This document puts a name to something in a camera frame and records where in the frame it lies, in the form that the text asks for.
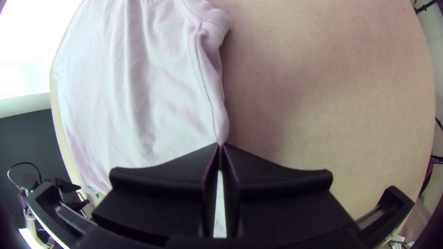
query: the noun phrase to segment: black mount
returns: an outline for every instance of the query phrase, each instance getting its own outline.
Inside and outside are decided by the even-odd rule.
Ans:
[[[227,238],[212,238],[217,172],[223,173]],[[96,223],[63,204],[44,183],[27,199],[34,215],[69,248],[374,248],[413,202],[396,187],[353,221],[329,192],[332,173],[285,168],[216,143],[148,168],[114,168]]]

